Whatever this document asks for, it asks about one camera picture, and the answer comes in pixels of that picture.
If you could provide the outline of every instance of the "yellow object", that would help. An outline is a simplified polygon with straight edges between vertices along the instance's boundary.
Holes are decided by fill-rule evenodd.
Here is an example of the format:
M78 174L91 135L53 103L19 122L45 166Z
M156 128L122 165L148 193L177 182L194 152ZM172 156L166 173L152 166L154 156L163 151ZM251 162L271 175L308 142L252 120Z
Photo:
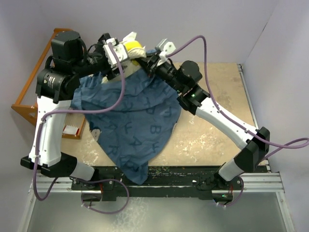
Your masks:
M140 42L136 40L124 42L124 46L126 47L127 52L129 52L134 48L143 48ZM135 60L132 60L131 63L134 64L135 66L139 65Z
M136 48L136 47L142 47L140 42L138 42L136 40L124 42L124 46L126 47L127 51L130 51L131 49Z

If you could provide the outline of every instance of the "metal frame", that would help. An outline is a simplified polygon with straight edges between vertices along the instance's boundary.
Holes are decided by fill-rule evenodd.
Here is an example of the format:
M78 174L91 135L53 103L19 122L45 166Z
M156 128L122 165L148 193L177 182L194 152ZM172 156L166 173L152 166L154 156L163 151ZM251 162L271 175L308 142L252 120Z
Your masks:
M242 66L238 65L239 74L245 89L250 111L253 117L254 125L258 128L256 117L253 111L252 103L248 94L247 86L245 84L244 76L242 73ZM241 177L244 181L244 193L246 192L275 192L277 200L280 206L281 215L288 232L295 232L293 221L291 215L289 214L288 206L286 203L284 188L281 181L281 176L279 173L272 173L267 160L263 162L262 165L266 165L268 173L253 173L253 174L242 174ZM39 193L46 193L53 179L46 177L44 175L38 174L37 186ZM68 177L58 178L57 182L54 184L51 192L56 193L82 193L80 190L71 189L72 181ZM224 190L213 190L213 193L226 193ZM88 190L83 193L100 193L100 191ZM29 222L31 219L32 211L36 198L33 193L32 185L28 192L28 198L26 202L26 208L19 226L19 232L27 232Z

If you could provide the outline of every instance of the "white plastic housing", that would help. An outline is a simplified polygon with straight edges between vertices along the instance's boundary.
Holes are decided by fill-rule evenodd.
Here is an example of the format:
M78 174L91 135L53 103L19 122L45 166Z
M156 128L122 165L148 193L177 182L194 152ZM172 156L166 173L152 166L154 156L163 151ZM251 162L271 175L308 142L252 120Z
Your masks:
M35 129L35 137L32 149L29 154L29 158L32 162L35 159L35 141L38 133L39 124L41 123L42 116L53 110L68 110L71 101L59 101L58 104L54 104L51 98L43 97L37 98L38 103L38 120ZM47 164L52 166L60 161L61 158L61 138L62 130L65 122L66 114L53 114L46 119L41 133L40 139L40 152L39 165Z
M114 55L112 54L112 51L110 50L108 45L104 45L103 49L105 51L105 55L108 59L108 62L111 66L111 68L115 68L117 66L117 61L114 57ZM115 51L116 55L118 56L118 59L120 62L126 61L129 59L129 55L126 51L126 47L123 44L118 44L118 45L114 45L113 44L113 50Z
M218 112L211 98L206 98L201 104L202 106L197 108L196 115L210 122L220 131L222 131L236 144L239 149L243 149L247 145L246 141L253 138L252 135L246 133L244 130L239 128L237 125L226 119L220 112ZM246 129L256 133L256 127L240 120L220 105L219 108L230 118L243 125Z
M234 159L231 159L219 169L219 175L226 181L231 181L235 176L242 173L243 170L237 166Z

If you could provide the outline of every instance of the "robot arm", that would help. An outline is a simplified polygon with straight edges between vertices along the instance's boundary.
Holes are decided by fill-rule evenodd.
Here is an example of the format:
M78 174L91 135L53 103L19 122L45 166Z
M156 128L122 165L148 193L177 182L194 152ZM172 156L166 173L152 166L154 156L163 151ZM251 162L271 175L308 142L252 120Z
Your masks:
M79 87L81 77L102 72L108 78L116 76L118 69L108 43L112 43L118 59L128 60L125 47L116 38L103 34L95 45L93 53L86 50L79 33L61 32L51 41L53 55L45 64L45 69L38 74L36 94L38 103L38 120L34 143L29 156L21 159L21 165L34 168L36 159L36 138L42 117L54 110L68 110L74 91ZM66 114L50 115L42 125L38 157L38 169L48 177L72 176L90 180L95 169L76 157L60 151L61 137Z
M215 174L214 181L218 185L228 185L232 179L243 172L253 172L268 152L269 145L260 142L252 135L243 131L225 118L215 107L208 92L197 83L202 78L198 65L193 61L185 61L177 70L170 63L162 64L162 47L147 58L137 59L138 63L149 75L157 74L179 93L177 100L184 110L210 122L226 134L240 149L240 152L229 162L223 164ZM255 131L258 136L269 141L269 131L262 127L257 129L228 112L219 105L221 111L234 121L243 125L247 130Z

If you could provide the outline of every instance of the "cable connector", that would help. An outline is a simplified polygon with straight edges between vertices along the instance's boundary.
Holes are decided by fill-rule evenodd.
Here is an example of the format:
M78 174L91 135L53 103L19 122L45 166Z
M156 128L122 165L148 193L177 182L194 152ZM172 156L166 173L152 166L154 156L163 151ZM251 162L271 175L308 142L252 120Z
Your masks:
M168 60L166 56L176 50L174 43L169 41L168 39L161 40L161 42L155 48L156 50L161 51L159 54L160 60L157 63L157 66L165 63Z

